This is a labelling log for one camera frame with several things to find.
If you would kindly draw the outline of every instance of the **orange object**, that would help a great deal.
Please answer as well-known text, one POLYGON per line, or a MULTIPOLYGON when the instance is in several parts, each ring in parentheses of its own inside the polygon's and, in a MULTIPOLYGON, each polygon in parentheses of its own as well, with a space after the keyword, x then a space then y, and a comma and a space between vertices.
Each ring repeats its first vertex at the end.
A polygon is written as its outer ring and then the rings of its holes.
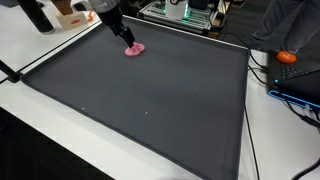
POLYGON ((292 64, 297 61, 297 57, 289 52, 281 51, 277 55, 277 59, 285 64, 292 64))
POLYGON ((91 10, 90 13, 89 13, 89 15, 88 15, 88 22, 93 21, 92 12, 93 12, 93 10, 91 10))

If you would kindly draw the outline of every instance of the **white table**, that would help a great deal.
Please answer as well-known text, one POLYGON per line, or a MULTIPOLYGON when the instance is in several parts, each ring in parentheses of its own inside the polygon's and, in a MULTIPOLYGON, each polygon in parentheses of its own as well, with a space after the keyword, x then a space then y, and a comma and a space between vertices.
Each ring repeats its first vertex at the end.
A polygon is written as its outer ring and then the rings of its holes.
MULTIPOLYGON (((41 35, 20 6, 7 8, 0 5, 0 60, 14 71, 20 70, 99 21, 99 18, 94 18, 88 25, 64 31, 54 16, 58 13, 54 5, 48 0, 39 1, 45 4, 42 10, 55 28, 51 35, 41 35)), ((6 77, 6 74, 0 72, 0 81, 6 77)))
MULTIPOLYGON (((39 59, 22 72, 28 72, 98 24, 39 59)), ((81 28, 74 30, 74 33, 81 30, 81 28)), ((60 43, 67 39, 62 32, 55 36, 60 39, 60 43)), ((17 39, 11 47, 16 49, 20 43, 24 44, 22 40, 17 39)), ((30 38, 29 43, 37 46, 28 47, 28 49, 20 48, 21 54, 33 52, 30 57, 20 55, 21 62, 29 63, 34 60, 32 58, 38 58, 47 52, 45 49, 38 51, 39 47, 47 46, 46 40, 30 38)), ((253 55, 259 62, 265 63, 266 54, 253 52, 253 55)), ((117 180, 199 179, 162 156, 36 92, 21 82, 17 84, 4 82, 0 85, 0 94, 0 106, 5 110, 117 180)), ((259 84, 251 73, 248 76, 247 108, 262 180, 290 179, 318 159, 320 156, 318 131, 299 120, 282 102, 269 97, 265 87, 259 84)), ((255 175, 248 129, 244 121, 239 180, 256 180, 255 175)), ((318 180, 319 177, 320 169, 317 169, 305 176, 305 179, 318 180)))

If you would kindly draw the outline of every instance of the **wire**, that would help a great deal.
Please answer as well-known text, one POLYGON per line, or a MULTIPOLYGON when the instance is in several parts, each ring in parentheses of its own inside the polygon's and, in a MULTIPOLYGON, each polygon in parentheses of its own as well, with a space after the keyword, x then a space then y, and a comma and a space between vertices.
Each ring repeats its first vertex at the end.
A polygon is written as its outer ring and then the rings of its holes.
POLYGON ((305 115, 302 115, 302 114, 299 114, 296 110, 293 109, 292 105, 290 104, 290 102, 288 101, 288 99, 278 90, 280 96, 284 99, 284 101, 287 103, 289 109, 295 114, 297 115, 301 120, 303 120, 304 122, 306 122, 307 124, 309 124, 310 126, 314 126, 316 128, 320 128, 320 122, 315 120, 315 119, 312 119, 308 116, 305 116, 305 115))
POLYGON ((265 74, 268 73, 268 71, 266 71, 265 69, 262 69, 262 68, 252 68, 252 69, 253 70, 259 70, 260 72, 265 73, 265 74))
POLYGON ((249 49, 249 54, 250 54, 250 57, 252 58, 253 62, 254 62, 256 65, 258 65, 259 67, 261 67, 262 69, 265 69, 265 70, 268 71, 268 68, 267 68, 266 66, 263 66, 263 65, 261 65, 260 63, 258 63, 258 62, 256 61, 256 59, 253 57, 252 52, 251 52, 251 49, 250 49, 250 47, 248 46, 247 43, 245 43, 245 42, 244 42, 238 35, 236 35, 235 33, 228 32, 228 23, 227 23, 227 21, 225 22, 225 26, 226 26, 226 27, 223 28, 223 30, 226 29, 226 32, 220 32, 220 34, 225 34, 225 36, 221 39, 221 41, 224 40, 224 38, 226 37, 227 34, 230 34, 230 35, 235 36, 246 48, 249 49))
POLYGON ((259 76, 256 74, 256 72, 252 69, 252 67, 251 67, 250 65, 248 65, 248 67, 249 67, 249 70, 253 73, 253 75, 257 78, 257 80, 258 80, 259 82, 261 82, 262 84, 268 85, 266 82, 262 81, 262 80, 259 78, 259 76))
POLYGON ((318 112, 318 113, 315 113, 315 114, 316 114, 317 120, 320 121, 319 112, 318 112))
POLYGON ((313 165, 311 165, 307 169, 305 169, 305 170, 301 171, 300 173, 298 173, 297 175, 295 175, 292 178, 292 180, 300 179, 302 176, 305 176, 306 174, 310 173, 311 171, 317 169, 319 166, 320 166, 320 158, 318 159, 318 161, 316 163, 314 163, 313 165))
MULTIPOLYGON (((227 14, 227 5, 226 5, 226 2, 224 1, 224 0, 222 0, 222 2, 223 2, 223 6, 224 6, 224 14, 227 14)), ((225 38, 226 38, 226 36, 227 36, 227 34, 225 34, 224 32, 228 32, 228 21, 226 20, 225 21, 225 25, 224 25, 224 27, 223 27, 223 31, 222 31, 222 34, 224 34, 224 36, 223 36, 223 38, 221 38, 221 41, 223 41, 225 38)))
POLYGON ((258 161, 257 161, 256 151, 255 151, 255 148, 254 148, 252 133, 251 133, 251 129, 250 129, 250 122, 249 122, 249 116, 248 116, 248 111, 247 111, 246 103, 244 103, 244 112, 245 112, 246 119, 247 119, 247 127, 248 127, 250 142, 251 142, 251 149, 252 149, 254 164, 255 164, 255 167, 256 167, 257 180, 260 180, 260 173, 259 173, 258 161))

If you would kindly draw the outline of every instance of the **gray fabric surface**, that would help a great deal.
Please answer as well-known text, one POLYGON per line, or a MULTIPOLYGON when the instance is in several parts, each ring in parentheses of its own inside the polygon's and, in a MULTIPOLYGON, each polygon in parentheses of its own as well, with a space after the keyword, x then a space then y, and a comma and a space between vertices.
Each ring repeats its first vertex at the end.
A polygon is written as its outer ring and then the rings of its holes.
POLYGON ((0 5, 6 6, 6 7, 14 7, 18 5, 18 2, 16 0, 0 0, 0 5))
POLYGON ((140 56, 101 25, 23 81, 204 179, 237 179, 246 50, 124 24, 146 45, 140 56))

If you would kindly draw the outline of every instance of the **person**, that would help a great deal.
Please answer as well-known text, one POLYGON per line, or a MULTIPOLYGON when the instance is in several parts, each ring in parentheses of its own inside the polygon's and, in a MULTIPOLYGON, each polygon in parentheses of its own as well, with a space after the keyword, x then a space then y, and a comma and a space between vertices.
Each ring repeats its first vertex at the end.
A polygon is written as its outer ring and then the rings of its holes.
POLYGON ((320 29, 320 0, 272 0, 249 47, 260 50, 285 18, 299 7, 298 15, 278 49, 297 53, 320 29))

